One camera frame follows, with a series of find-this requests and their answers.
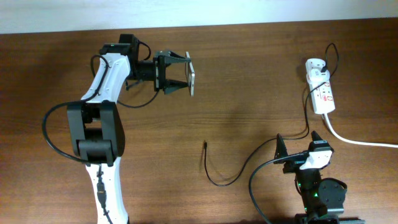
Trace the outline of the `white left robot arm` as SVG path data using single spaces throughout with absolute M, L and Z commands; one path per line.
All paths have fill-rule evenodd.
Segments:
M 125 133 L 117 109 L 126 81 L 150 81 L 156 93 L 188 88 L 189 94 L 194 94 L 195 72 L 189 54 L 163 50 L 152 59 L 139 60 L 142 44 L 132 34 L 120 35 L 117 43 L 104 44 L 89 90 L 67 107 L 73 152 L 90 176 L 98 223 L 129 223 L 120 179 Z

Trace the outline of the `black Galaxy flip phone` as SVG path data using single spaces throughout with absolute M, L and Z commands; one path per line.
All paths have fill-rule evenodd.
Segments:
M 190 58 L 189 52 L 185 52 L 185 56 L 186 56 L 186 58 L 190 59 L 190 61 L 185 64 L 185 75 L 187 78 L 189 94 L 191 97 L 193 97 L 194 96 L 194 84 L 195 84 L 195 70 L 194 70 L 192 59 Z

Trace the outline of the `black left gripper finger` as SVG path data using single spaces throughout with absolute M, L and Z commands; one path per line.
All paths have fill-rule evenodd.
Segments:
M 187 63 L 187 58 L 171 50 L 162 50 L 155 53 L 155 58 L 165 67 L 173 63 Z
M 163 87 L 163 91 L 164 91 L 165 95 L 168 95 L 168 94 L 171 94 L 179 89 L 187 88 L 187 87 L 188 87 L 187 82 L 178 81 L 178 80 L 166 80 L 164 87 Z

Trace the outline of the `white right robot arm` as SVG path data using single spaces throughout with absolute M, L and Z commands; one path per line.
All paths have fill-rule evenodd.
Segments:
M 321 223 L 365 223 L 359 218 L 340 218 L 344 213 L 344 202 L 348 186 L 334 179 L 321 177 L 320 171 L 330 165 L 334 149 L 316 131 L 311 133 L 312 142 L 308 149 L 289 155 L 280 134 L 277 135 L 274 164 L 283 164 L 283 173 L 295 174 L 295 187 L 298 190 L 305 213 L 298 213 L 294 222 L 299 224 Z

